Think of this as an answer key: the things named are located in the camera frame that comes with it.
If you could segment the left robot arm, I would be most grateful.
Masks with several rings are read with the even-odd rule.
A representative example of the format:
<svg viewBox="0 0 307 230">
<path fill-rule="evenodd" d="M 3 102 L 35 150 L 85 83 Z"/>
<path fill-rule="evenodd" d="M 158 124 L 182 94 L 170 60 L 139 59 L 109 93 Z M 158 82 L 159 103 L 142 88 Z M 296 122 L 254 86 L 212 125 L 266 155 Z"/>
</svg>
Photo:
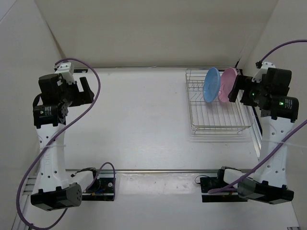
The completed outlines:
<svg viewBox="0 0 307 230">
<path fill-rule="evenodd" d="M 86 77 L 81 77 L 83 91 L 77 82 L 68 82 L 62 74 L 53 73 L 38 80 L 41 93 L 33 101 L 33 117 L 39 145 L 44 154 L 40 159 L 38 192 L 31 195 L 31 204 L 45 211 L 78 207 L 82 202 L 80 182 L 66 174 L 64 133 L 69 107 L 91 104 L 94 93 Z"/>
</svg>

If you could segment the pink plate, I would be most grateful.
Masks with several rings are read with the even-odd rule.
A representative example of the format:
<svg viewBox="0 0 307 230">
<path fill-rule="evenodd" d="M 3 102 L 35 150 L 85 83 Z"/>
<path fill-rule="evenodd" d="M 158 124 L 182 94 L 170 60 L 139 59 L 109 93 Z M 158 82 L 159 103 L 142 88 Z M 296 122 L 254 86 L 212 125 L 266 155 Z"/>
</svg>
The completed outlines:
<svg viewBox="0 0 307 230">
<path fill-rule="evenodd" d="M 235 68 L 227 68 L 221 75 L 221 86 L 218 93 L 218 99 L 226 103 L 229 101 L 228 95 L 231 92 L 237 76 Z"/>
</svg>

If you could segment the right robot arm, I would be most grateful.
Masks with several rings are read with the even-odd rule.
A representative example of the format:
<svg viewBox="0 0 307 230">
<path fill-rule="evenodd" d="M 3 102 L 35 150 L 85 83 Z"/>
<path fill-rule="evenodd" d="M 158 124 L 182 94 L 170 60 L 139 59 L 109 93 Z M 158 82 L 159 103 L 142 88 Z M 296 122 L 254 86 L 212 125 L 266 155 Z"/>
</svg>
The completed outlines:
<svg viewBox="0 0 307 230">
<path fill-rule="evenodd" d="M 295 133 L 299 101 L 287 95 L 291 78 L 290 70 L 273 67 L 260 69 L 254 77 L 237 75 L 228 98 L 234 102 L 243 90 L 241 103 L 261 110 L 260 162 L 246 174 L 225 168 L 224 175 L 215 180 L 217 189 L 209 194 L 235 190 L 242 199 L 272 205 L 293 200 L 294 192 L 287 188 L 285 176 L 285 142 Z"/>
</svg>

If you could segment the blue plate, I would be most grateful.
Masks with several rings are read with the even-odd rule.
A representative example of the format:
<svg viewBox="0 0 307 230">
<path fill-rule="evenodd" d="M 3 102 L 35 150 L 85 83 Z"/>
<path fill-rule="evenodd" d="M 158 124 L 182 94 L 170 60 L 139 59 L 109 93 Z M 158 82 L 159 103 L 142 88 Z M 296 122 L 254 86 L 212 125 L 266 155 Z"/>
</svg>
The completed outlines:
<svg viewBox="0 0 307 230">
<path fill-rule="evenodd" d="M 218 96 L 221 87 L 221 75 L 217 68 L 212 67 L 208 70 L 203 86 L 203 97 L 207 103 L 211 103 Z"/>
</svg>

